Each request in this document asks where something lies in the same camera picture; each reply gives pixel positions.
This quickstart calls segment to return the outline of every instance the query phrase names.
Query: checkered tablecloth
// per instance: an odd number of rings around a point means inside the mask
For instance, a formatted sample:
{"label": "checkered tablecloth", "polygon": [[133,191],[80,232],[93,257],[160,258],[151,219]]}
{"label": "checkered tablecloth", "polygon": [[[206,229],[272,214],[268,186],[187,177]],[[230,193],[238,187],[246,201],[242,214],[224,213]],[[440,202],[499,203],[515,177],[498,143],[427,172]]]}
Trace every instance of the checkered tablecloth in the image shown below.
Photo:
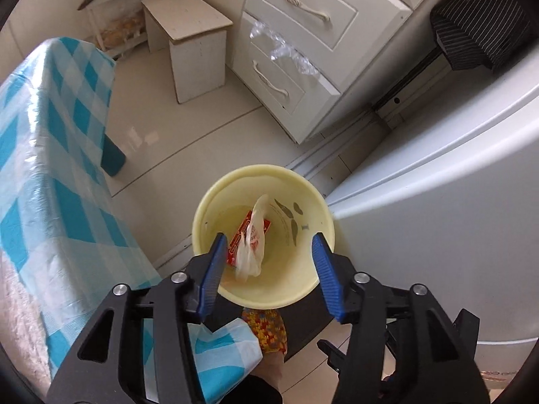
{"label": "checkered tablecloth", "polygon": [[[98,167],[113,80],[114,61],[64,37],[41,44],[0,87],[0,250],[39,303],[52,376],[114,285],[160,280],[113,214]],[[146,390],[156,399],[145,322]],[[190,336],[208,403],[262,358],[240,319],[216,333],[192,325]]]}

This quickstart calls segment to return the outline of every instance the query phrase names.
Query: stool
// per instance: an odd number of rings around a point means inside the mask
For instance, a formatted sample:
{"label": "stool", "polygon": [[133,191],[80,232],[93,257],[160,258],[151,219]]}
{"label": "stool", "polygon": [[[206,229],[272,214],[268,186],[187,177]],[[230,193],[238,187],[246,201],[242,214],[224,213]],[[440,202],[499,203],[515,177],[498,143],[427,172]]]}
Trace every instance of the stool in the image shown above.
{"label": "stool", "polygon": [[150,53],[168,46],[178,103],[225,83],[227,17],[203,0],[142,0]]}

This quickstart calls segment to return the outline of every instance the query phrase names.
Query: white drawer handle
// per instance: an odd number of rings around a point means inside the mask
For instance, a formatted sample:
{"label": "white drawer handle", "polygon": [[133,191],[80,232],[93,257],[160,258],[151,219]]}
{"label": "white drawer handle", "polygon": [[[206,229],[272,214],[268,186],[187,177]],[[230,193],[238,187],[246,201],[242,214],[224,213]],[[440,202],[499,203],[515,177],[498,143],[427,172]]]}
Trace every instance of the white drawer handle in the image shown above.
{"label": "white drawer handle", "polygon": [[258,77],[262,80],[263,83],[268,85],[271,89],[274,91],[277,91],[278,93],[281,93],[285,97],[288,97],[288,91],[286,89],[277,88],[273,83],[271,83],[266,76],[264,76],[260,70],[258,69],[258,62],[253,61],[253,70],[258,74]]}
{"label": "white drawer handle", "polygon": [[303,4],[300,0],[286,0],[286,1],[289,2],[291,5],[299,7],[300,9],[302,9],[302,10],[304,10],[304,11],[310,13],[310,14],[313,14],[314,16],[317,16],[318,18],[320,18],[325,23],[327,23],[329,21],[329,15],[327,13],[323,13],[323,12],[320,12],[318,10],[311,9],[309,6],[306,6],[305,4]]}

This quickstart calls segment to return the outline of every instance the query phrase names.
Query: black pants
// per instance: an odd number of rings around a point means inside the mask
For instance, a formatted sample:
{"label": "black pants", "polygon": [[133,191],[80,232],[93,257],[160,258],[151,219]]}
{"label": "black pants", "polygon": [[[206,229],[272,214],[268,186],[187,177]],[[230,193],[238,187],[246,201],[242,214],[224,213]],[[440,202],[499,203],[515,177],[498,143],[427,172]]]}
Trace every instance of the black pants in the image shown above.
{"label": "black pants", "polygon": [[221,404],[282,404],[282,396],[262,378],[248,375]]}

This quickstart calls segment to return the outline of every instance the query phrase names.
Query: silver bolt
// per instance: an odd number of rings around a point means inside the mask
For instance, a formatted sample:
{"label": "silver bolt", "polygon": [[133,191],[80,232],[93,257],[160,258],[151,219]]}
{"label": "silver bolt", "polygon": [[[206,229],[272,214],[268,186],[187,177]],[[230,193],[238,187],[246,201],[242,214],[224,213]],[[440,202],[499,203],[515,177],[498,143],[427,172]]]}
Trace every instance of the silver bolt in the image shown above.
{"label": "silver bolt", "polygon": [[125,284],[118,284],[112,289],[112,293],[116,296],[122,296],[127,291],[127,286]]}
{"label": "silver bolt", "polygon": [[429,290],[423,284],[416,284],[412,287],[413,292],[419,296],[425,296]]}
{"label": "silver bolt", "polygon": [[187,274],[185,274],[184,272],[176,272],[175,274],[172,274],[170,279],[172,280],[172,282],[179,284],[187,280]]}
{"label": "silver bolt", "polygon": [[354,281],[358,284],[366,284],[370,281],[370,276],[364,272],[359,272],[354,275]]}

